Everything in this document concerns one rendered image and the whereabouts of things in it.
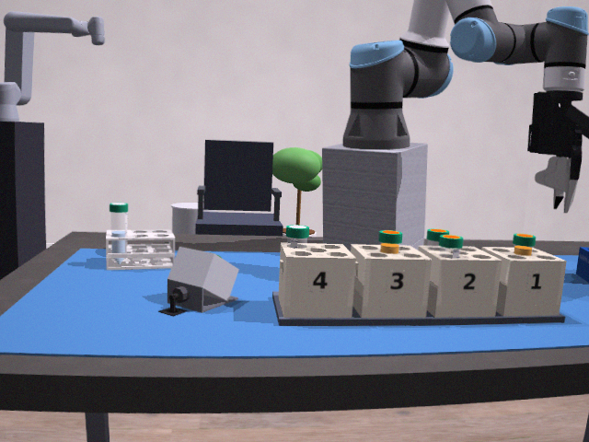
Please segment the beige bucket adapter block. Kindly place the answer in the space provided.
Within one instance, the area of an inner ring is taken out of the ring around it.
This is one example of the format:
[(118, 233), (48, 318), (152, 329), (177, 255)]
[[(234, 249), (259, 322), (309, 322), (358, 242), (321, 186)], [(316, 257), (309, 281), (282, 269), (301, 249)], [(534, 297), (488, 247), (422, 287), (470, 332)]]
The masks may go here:
[(279, 301), (284, 318), (351, 318), (356, 258), (342, 244), (281, 243)]
[(432, 259), (427, 310), (435, 318), (495, 317), (502, 260), (475, 247), (462, 247), (458, 259), (418, 251)]
[(496, 307), (499, 314), (504, 317), (560, 314), (567, 261), (534, 248), (532, 256), (514, 254), (514, 248), (482, 247), (481, 250), (502, 260)]
[(426, 318), (432, 259), (412, 246), (398, 254), (351, 245), (356, 258), (353, 306), (361, 318)]

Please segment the white tube rack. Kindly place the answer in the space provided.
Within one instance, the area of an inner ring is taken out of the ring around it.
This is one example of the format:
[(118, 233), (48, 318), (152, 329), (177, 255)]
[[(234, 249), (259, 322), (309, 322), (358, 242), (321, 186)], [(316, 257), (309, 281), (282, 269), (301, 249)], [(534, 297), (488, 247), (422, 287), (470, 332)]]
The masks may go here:
[[(143, 232), (143, 233), (142, 233)], [(164, 233), (156, 233), (164, 232)], [(165, 237), (157, 237), (165, 236)], [(137, 238), (144, 237), (144, 238)], [(155, 240), (169, 239), (169, 244), (138, 244), (127, 245), (127, 253), (111, 253), (108, 240)], [(146, 248), (147, 247), (147, 248)], [(138, 248), (138, 249), (132, 249)], [(142, 253), (133, 253), (142, 252)], [(162, 258), (171, 257), (171, 258)], [(121, 264), (113, 258), (125, 258)], [(114, 238), (111, 230), (106, 235), (106, 263), (107, 270), (135, 270), (135, 269), (171, 269), (175, 260), (175, 237), (171, 229), (157, 230), (127, 230), (127, 237)]]

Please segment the blue tube rack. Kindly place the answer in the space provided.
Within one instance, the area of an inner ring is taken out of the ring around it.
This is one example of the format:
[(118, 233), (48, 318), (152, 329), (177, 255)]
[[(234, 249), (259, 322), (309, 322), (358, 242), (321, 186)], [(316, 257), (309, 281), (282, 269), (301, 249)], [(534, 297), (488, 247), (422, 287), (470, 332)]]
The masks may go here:
[(580, 247), (576, 274), (589, 283), (589, 248)]

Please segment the blue bench mat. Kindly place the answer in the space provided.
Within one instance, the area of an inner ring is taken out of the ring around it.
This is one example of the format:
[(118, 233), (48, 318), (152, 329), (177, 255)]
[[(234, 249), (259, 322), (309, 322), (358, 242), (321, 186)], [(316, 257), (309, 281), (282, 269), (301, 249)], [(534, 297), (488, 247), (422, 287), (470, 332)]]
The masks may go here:
[(0, 355), (123, 358), (318, 358), (447, 355), (589, 347), (589, 283), (566, 263), (563, 323), (279, 326), (280, 252), (206, 251), (239, 269), (230, 296), (203, 313), (170, 308), (171, 269), (107, 270), (80, 249), (0, 316)]

